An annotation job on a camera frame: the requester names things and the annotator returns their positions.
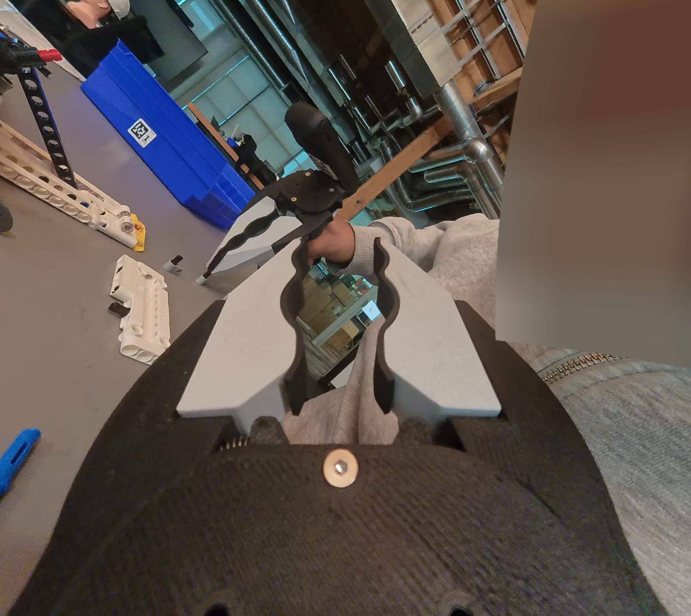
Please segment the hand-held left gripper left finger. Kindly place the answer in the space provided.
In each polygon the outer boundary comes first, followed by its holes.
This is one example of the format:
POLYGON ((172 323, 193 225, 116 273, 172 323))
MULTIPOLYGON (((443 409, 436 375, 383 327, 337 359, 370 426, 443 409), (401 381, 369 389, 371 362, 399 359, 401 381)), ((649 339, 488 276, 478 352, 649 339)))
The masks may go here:
POLYGON ((225 298, 177 404, 182 418, 230 416, 282 422, 307 401, 310 378, 297 316, 305 303, 307 241, 293 240, 225 298))

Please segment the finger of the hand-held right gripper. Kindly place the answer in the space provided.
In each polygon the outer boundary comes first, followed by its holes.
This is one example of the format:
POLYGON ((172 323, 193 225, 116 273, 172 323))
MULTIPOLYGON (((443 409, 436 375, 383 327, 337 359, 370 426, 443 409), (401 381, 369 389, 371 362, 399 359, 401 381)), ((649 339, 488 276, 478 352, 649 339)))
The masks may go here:
POLYGON ((300 228, 298 217, 257 217, 237 221, 207 264, 203 284, 220 280, 222 274, 255 268, 275 255, 274 245, 300 228))
POLYGON ((252 205, 238 216, 225 241, 210 259, 205 276, 211 276, 229 252, 240 248, 251 237, 265 232, 271 223, 280 217, 275 199, 272 197, 255 197, 250 204, 252 205))

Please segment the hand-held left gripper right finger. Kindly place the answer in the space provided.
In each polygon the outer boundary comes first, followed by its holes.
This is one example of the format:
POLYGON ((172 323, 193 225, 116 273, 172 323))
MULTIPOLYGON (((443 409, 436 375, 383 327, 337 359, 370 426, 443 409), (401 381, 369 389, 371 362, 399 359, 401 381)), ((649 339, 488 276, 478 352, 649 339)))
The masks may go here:
POLYGON ((432 427, 498 417, 500 402, 451 294, 380 237, 374 270, 384 318, 374 361, 379 409, 432 427))

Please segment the person's right forearm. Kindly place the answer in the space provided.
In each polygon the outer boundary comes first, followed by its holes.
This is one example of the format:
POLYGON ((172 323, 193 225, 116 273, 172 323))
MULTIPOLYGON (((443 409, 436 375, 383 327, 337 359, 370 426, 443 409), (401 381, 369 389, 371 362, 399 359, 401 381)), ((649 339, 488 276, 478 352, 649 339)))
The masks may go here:
POLYGON ((418 230, 404 218, 385 217, 369 226, 353 226, 350 264, 332 264, 331 269, 376 282, 374 240, 380 237, 495 327, 499 224, 479 213, 418 230))

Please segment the white lego panel assembly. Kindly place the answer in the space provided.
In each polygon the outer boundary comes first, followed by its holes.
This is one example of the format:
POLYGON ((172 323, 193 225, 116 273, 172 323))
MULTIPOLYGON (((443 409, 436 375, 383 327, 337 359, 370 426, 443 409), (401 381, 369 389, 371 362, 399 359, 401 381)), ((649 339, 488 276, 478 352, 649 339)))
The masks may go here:
POLYGON ((109 296, 131 308, 119 319, 119 351, 140 363, 153 364, 171 345, 168 292, 164 277, 134 258, 116 262, 109 296))

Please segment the lego airplane model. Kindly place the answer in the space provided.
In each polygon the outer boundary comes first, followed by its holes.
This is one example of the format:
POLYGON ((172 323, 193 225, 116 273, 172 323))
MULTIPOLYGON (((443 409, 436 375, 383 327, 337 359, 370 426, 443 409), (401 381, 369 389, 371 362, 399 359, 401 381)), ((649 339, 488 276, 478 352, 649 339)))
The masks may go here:
POLYGON ((62 60, 54 49, 39 50, 1 27, 1 78, 16 76, 44 147, 1 122, 1 176, 64 214, 136 252, 143 252, 145 227, 130 208, 76 175, 50 109, 41 76, 62 60))

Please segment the blue lego piece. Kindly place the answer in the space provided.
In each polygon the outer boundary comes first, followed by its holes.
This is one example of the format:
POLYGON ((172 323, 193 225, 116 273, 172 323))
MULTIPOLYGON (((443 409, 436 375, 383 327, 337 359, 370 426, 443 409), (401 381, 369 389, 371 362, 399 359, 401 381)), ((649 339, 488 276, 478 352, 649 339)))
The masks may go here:
POLYGON ((22 430, 1 456, 1 497, 5 496, 26 459, 41 438, 36 428, 22 430))

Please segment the person's right hand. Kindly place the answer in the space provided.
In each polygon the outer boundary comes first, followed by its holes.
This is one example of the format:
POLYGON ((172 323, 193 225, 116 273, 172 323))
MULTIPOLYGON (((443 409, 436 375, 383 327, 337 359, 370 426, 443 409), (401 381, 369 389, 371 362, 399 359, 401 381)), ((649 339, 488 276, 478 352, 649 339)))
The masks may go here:
POLYGON ((350 264, 355 252, 355 235, 349 222, 336 217, 307 247, 310 264, 325 259, 339 266, 350 264))

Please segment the black desk equipment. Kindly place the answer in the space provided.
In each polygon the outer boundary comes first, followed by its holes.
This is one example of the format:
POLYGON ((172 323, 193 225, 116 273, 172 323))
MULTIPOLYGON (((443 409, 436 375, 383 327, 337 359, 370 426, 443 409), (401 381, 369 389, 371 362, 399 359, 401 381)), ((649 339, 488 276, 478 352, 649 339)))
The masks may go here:
POLYGON ((276 182, 275 173, 256 154, 256 142, 250 134, 244 134, 234 147, 238 156, 239 165, 244 165, 263 186, 269 186, 276 182))

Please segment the blue plastic bin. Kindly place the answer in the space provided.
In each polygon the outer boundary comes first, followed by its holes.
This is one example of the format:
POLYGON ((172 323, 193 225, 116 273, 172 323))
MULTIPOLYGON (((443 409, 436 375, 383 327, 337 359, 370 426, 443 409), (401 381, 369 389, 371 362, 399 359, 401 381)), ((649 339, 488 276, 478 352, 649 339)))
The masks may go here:
POLYGON ((181 205, 231 228, 254 192, 123 42, 81 88, 181 205))

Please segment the stack of cardboard boxes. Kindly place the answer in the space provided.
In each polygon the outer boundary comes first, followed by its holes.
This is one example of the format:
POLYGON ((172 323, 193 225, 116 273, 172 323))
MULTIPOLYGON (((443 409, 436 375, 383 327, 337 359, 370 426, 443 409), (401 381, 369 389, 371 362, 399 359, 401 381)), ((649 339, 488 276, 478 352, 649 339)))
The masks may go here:
POLYGON ((318 263, 308 271, 303 289, 299 318, 318 349, 350 351, 381 316, 374 285, 359 275, 333 275, 318 263))

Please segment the background work table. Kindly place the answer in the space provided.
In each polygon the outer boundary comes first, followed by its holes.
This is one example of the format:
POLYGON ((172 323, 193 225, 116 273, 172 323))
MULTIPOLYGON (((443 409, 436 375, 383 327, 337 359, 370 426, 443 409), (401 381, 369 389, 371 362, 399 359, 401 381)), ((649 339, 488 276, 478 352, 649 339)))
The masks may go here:
POLYGON ((220 130, 219 125, 216 124, 216 122, 207 119, 194 103, 188 103, 186 108, 194 118, 196 126, 210 140, 212 145, 219 151, 229 165, 231 165, 231 167, 233 167, 233 169, 237 171, 237 173, 243 179, 249 180, 256 184, 254 175, 252 175, 248 167, 239 163, 235 150, 229 145, 228 140, 224 136, 224 133, 222 133, 220 130))

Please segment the wooden ceiling beam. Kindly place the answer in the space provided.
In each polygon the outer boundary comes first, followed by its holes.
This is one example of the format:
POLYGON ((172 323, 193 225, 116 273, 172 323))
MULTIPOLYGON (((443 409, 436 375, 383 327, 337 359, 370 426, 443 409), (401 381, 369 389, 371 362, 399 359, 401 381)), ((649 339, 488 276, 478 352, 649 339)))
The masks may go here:
POLYGON ((343 202, 343 206, 334 214, 334 218, 350 221, 405 171, 417 163, 420 158, 429 153, 443 138, 447 137, 452 130, 452 123, 448 117, 441 117, 436 120, 432 126, 415 138, 400 153, 385 162, 370 179, 358 188, 354 195, 348 197, 343 202))

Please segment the black display screen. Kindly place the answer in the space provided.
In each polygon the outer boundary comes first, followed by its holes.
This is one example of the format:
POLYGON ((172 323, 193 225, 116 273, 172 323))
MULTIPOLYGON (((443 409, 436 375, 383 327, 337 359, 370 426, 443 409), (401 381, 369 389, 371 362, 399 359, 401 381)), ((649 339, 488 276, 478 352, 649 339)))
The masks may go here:
POLYGON ((129 0, 131 26, 120 39, 156 78, 168 83, 207 55, 193 23, 175 0, 129 0))

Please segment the mannequin bust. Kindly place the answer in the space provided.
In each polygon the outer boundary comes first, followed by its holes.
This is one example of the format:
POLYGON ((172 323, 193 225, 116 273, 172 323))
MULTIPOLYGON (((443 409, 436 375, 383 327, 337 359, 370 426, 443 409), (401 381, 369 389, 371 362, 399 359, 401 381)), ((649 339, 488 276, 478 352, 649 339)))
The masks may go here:
POLYGON ((70 37, 71 46, 80 58, 94 64, 102 61, 119 43, 141 63, 161 59, 164 51, 151 32, 144 16, 132 11, 119 21, 106 0, 75 0, 66 10, 84 27, 70 37))

